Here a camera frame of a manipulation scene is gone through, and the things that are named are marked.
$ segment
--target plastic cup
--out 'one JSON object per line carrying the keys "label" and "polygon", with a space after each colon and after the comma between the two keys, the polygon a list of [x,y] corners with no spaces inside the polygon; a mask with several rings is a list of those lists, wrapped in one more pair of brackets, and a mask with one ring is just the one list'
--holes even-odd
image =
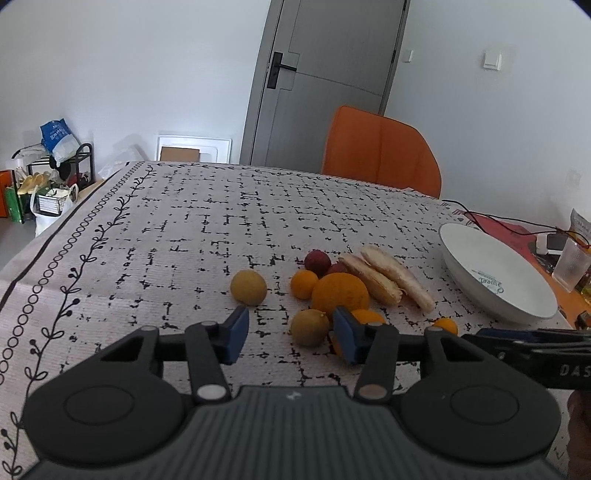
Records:
{"label": "plastic cup", "polygon": [[569,237],[558,259],[552,278],[567,292],[572,292],[591,265],[591,252]]}

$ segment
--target black metal rack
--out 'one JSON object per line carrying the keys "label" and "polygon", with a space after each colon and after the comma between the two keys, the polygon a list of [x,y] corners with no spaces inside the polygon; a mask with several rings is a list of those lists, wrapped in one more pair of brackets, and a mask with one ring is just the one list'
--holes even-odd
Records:
{"label": "black metal rack", "polygon": [[[19,150],[18,152],[16,152],[12,157],[15,158],[16,155],[18,155],[21,151]],[[84,143],[82,144],[78,150],[76,150],[76,154],[72,157],[69,158],[68,160],[64,160],[62,163],[69,163],[70,165],[74,165],[75,167],[75,171],[76,171],[76,183],[78,183],[78,188],[80,188],[80,163],[84,162],[85,160],[88,160],[90,163],[90,182],[89,184],[93,184],[96,179],[95,179],[95,152],[94,149],[92,147],[91,144],[89,143]],[[53,163],[54,158],[51,155],[48,155],[46,157],[43,157],[37,161],[34,161],[33,163],[29,163],[29,165],[27,165],[27,173],[29,175],[33,175],[33,167],[35,166],[40,166],[40,165],[50,165],[50,163]]]}
{"label": "black metal rack", "polygon": [[[14,152],[14,155],[12,156],[12,158],[16,158],[20,153],[21,150],[17,150],[16,152]],[[72,158],[69,158],[68,160],[64,160],[62,162],[63,163],[69,163],[70,165],[74,165],[74,170],[76,172],[76,183],[78,185],[78,188],[80,190],[82,190],[82,188],[80,187],[80,163],[84,162],[88,160],[89,164],[90,164],[90,179],[89,179],[89,185],[92,185],[96,179],[95,179],[95,151],[94,148],[92,146],[92,144],[89,143],[84,143],[82,144],[78,150],[76,150],[75,155]],[[42,157],[39,160],[36,160],[32,163],[29,163],[29,165],[27,165],[27,173],[29,175],[33,175],[33,167],[35,166],[41,166],[41,165],[50,165],[50,164],[54,164],[55,159],[53,158],[52,155],[48,155],[46,157]],[[17,180],[16,180],[16,176],[14,174],[14,170],[11,171],[12,172],[12,184],[15,187],[17,187]],[[23,219],[21,222],[24,223],[24,216],[23,216],[23,211],[22,211],[22,206],[21,206],[21,202],[20,199],[17,196],[17,206],[18,209],[20,210],[20,214],[21,214],[21,219]]]}

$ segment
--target table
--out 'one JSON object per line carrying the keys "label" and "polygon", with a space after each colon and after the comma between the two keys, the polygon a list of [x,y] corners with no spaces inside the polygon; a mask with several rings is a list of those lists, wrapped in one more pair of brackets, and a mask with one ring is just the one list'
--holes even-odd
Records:
{"label": "table", "polygon": [[[290,317],[308,306],[289,295],[289,281],[315,248],[335,260],[377,244],[403,261],[437,308],[424,316],[409,301],[372,306],[402,333],[422,333],[442,316],[455,318],[460,334],[495,325],[443,267],[438,228],[446,222],[467,219],[413,191],[335,177],[213,164],[125,167],[0,273],[0,429],[11,446],[0,455],[0,478],[34,461],[19,423],[34,388],[142,325],[167,334],[225,319],[236,306],[231,275],[245,268],[261,273],[269,292],[251,309],[240,360],[224,367],[234,393],[244,384],[354,386],[359,367],[327,344],[301,349],[287,335]],[[400,366],[396,389],[418,380],[417,371]],[[189,391],[185,365],[167,365],[164,378]],[[563,445],[555,450],[554,460]]]}

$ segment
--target floor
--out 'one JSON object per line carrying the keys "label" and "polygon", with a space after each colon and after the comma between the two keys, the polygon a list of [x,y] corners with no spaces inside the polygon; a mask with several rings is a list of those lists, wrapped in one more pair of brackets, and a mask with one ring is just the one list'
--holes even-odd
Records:
{"label": "floor", "polygon": [[35,238],[35,222],[24,224],[0,218],[0,270]]}

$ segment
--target shoe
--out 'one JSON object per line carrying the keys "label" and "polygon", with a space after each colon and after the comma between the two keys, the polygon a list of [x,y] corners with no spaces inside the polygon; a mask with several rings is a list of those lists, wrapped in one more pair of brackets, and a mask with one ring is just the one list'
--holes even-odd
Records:
{"label": "shoe", "polygon": [[47,179],[43,173],[35,173],[33,175],[33,183],[29,187],[28,194],[32,195],[35,192],[35,188],[37,190],[41,189],[47,183]]}
{"label": "shoe", "polygon": [[33,177],[31,175],[29,175],[27,178],[25,178],[22,181],[20,188],[17,190],[17,193],[19,195],[25,195],[25,194],[29,193],[29,189],[31,188],[31,185],[33,185]]}

